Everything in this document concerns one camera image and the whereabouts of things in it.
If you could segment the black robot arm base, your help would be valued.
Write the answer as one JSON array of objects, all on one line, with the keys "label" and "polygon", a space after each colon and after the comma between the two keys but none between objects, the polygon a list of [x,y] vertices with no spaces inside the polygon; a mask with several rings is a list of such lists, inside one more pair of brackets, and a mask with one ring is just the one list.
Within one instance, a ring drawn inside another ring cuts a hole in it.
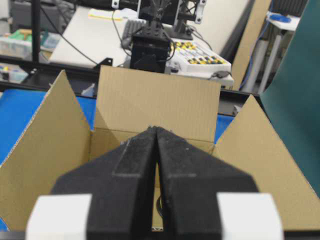
[{"label": "black robot arm base", "polygon": [[137,15],[145,20],[131,35],[130,68],[164,73],[176,51],[173,39],[192,40],[187,21],[196,19],[196,0],[139,0]]}]

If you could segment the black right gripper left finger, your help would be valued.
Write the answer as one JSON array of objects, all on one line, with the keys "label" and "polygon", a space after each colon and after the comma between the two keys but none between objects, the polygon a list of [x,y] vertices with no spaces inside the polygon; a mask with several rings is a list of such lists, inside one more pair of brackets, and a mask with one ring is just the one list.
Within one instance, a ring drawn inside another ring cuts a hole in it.
[{"label": "black right gripper left finger", "polygon": [[57,178],[37,198],[28,240],[131,240],[151,231],[157,129]]}]

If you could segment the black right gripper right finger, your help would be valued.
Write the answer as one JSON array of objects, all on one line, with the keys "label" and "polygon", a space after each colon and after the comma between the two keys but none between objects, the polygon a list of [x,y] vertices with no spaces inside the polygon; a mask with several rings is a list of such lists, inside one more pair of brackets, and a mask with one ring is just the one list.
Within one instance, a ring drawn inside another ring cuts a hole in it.
[{"label": "black right gripper right finger", "polygon": [[282,240],[273,197],[247,172],[156,129],[164,233],[170,240]]}]

